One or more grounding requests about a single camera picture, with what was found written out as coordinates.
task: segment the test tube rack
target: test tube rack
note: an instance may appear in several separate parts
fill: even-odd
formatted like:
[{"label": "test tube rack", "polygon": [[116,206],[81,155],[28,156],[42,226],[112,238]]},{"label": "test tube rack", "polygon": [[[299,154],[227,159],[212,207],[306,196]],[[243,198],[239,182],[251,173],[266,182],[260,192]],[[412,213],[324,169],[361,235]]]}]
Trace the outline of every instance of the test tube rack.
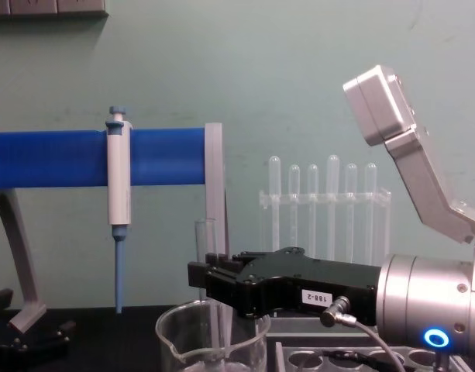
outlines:
[{"label": "test tube rack", "polygon": [[357,264],[381,265],[389,254],[391,193],[377,186],[377,166],[344,168],[339,187],[340,159],[326,163],[325,192],[320,189],[316,164],[307,169],[306,191],[301,193],[301,169],[288,168],[288,190],[282,193],[281,159],[268,162],[268,193],[260,192],[260,248],[275,251],[301,246],[308,256]]}]

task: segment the green wall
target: green wall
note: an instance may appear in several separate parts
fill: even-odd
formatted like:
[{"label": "green wall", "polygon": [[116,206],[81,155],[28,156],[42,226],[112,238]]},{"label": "green wall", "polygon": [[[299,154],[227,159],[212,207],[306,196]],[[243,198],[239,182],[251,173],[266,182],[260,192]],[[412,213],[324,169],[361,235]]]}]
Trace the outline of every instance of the green wall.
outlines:
[{"label": "green wall", "polygon": [[[0,130],[103,129],[110,105],[136,128],[222,122],[232,251],[259,242],[266,163],[331,153],[373,161],[393,192],[392,250],[471,258],[422,226],[384,148],[363,141],[342,84],[375,64],[401,76],[456,192],[475,204],[475,1],[111,0],[106,20],[0,23]],[[111,306],[105,189],[21,190],[50,307]],[[185,267],[203,187],[136,188],[126,304],[194,296]],[[0,224],[0,288],[17,288]]]}]

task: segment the gray cable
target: gray cable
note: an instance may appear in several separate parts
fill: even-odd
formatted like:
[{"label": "gray cable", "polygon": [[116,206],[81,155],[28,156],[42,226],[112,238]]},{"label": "gray cable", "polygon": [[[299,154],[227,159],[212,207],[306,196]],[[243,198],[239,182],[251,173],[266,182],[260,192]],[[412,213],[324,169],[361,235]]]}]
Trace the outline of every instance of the gray cable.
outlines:
[{"label": "gray cable", "polygon": [[357,327],[358,329],[361,329],[363,332],[365,332],[369,337],[375,340],[381,346],[382,349],[384,349],[385,353],[387,353],[387,355],[392,359],[395,367],[398,369],[399,372],[406,372],[399,358],[374,331],[366,327],[364,324],[361,324],[360,322],[354,323],[354,326]]}]

